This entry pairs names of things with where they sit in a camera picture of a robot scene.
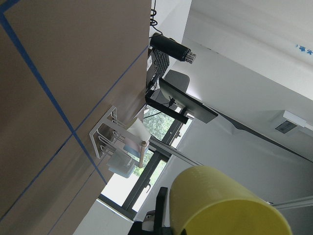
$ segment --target wooden handle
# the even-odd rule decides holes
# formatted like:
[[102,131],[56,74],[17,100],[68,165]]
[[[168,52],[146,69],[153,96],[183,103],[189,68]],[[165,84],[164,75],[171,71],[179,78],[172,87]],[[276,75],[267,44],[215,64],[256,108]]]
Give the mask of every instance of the wooden handle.
[[143,157],[145,156],[145,149],[147,147],[147,142],[141,142],[141,150],[140,150],[140,159],[139,159],[139,168],[143,167]]

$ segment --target brown table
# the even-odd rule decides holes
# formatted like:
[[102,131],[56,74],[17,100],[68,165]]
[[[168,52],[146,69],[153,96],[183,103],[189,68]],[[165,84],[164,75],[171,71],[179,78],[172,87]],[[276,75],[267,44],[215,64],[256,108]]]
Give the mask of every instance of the brown table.
[[112,175],[89,131],[144,105],[151,3],[0,4],[0,234],[71,235]]

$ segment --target drying rack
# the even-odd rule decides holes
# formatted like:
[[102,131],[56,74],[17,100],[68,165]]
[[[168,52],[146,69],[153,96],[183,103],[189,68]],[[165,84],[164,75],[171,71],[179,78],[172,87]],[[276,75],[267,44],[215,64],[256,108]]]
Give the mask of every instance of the drying rack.
[[[106,137],[99,130],[100,127],[109,127],[112,129],[112,137]],[[117,140],[123,142],[125,138],[129,138],[139,146],[141,146],[139,161],[135,160],[135,165],[139,168],[143,167],[143,157],[145,148],[147,147],[147,142],[142,141],[139,137],[133,135],[126,130],[125,124],[117,119],[116,107],[111,106],[108,111],[103,115],[103,117],[96,123],[93,129],[89,132],[89,136],[96,154],[96,157],[102,159],[106,156],[112,156],[112,154],[119,148],[116,145]]]

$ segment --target black cylinder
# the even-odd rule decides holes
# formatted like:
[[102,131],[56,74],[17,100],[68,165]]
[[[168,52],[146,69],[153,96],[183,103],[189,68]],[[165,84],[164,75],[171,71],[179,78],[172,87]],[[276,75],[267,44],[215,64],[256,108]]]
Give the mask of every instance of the black cylinder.
[[187,54],[190,52],[189,48],[158,33],[153,35],[150,41],[150,45],[153,48],[158,49],[180,61],[185,61]]

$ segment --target window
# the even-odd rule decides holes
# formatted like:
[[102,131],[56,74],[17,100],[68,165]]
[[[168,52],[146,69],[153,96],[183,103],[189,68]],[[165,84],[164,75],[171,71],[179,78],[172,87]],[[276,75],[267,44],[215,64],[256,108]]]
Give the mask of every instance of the window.
[[[149,111],[144,115],[143,121],[146,128],[157,139],[176,147],[191,120],[183,125],[150,106],[148,108]],[[129,219],[133,219],[165,168],[169,157],[170,154],[167,156],[161,154],[151,143],[144,156],[144,167],[136,166],[128,179],[114,174],[99,195],[99,199]]]

